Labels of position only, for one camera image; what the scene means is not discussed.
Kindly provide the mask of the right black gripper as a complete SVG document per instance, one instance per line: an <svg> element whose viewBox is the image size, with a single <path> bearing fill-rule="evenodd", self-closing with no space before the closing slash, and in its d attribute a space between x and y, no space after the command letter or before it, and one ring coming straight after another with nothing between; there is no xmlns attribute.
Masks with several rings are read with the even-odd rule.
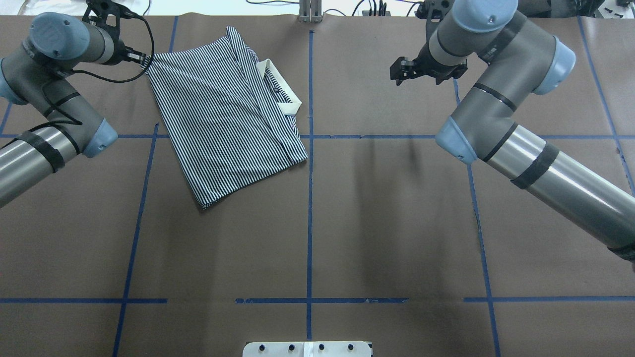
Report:
<svg viewBox="0 0 635 357"><path fill-rule="evenodd" d="M404 81L428 76L441 84L449 79L459 79L468 70L467 59L456 65L445 65L438 62L431 55L419 55L414 61L406 57L399 57L392 64L390 79L400 86Z"/></svg>

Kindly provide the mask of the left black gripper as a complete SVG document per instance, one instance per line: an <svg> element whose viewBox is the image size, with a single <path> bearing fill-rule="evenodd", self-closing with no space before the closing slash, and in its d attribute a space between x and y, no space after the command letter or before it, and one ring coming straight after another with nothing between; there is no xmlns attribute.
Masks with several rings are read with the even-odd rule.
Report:
<svg viewBox="0 0 635 357"><path fill-rule="evenodd" d="M142 52L134 51L132 47L127 47L126 45L119 45L119 61L133 61L135 63L146 63L146 60L149 58L147 54L143 54Z"/></svg>

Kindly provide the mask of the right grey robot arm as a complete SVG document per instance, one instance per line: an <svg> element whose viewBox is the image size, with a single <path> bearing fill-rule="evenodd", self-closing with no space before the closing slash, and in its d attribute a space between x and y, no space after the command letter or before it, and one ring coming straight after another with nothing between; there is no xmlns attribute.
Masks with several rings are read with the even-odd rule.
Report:
<svg viewBox="0 0 635 357"><path fill-rule="evenodd" d="M451 0L439 9L415 58L399 57L389 69L397 85L420 77L442 84L462 77L470 57L485 63L436 144L465 164L489 165L633 263L633 195L518 122L529 97L551 93L569 77L575 52L522 14L516 0Z"/></svg>

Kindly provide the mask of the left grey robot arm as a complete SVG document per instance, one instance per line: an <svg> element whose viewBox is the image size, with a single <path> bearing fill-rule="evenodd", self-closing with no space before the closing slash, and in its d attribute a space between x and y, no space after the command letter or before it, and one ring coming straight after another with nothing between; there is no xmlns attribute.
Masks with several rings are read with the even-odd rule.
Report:
<svg viewBox="0 0 635 357"><path fill-rule="evenodd" d="M73 158L93 158L118 134L103 115L68 82L80 63L116 65L133 61L146 70L152 56L127 47L113 16L141 19L116 3L89 7L82 19L62 13L41 13L18 50L1 59L1 96L10 104L31 105L44 118L1 149L1 205L59 172Z"/></svg>

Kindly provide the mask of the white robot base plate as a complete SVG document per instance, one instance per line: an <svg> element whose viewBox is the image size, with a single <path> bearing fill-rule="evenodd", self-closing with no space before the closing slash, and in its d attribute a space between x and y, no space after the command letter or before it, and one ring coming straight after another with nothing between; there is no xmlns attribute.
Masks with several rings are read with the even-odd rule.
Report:
<svg viewBox="0 0 635 357"><path fill-rule="evenodd" d="M243 357L372 357L372 343L366 341L282 341L252 342Z"/></svg>

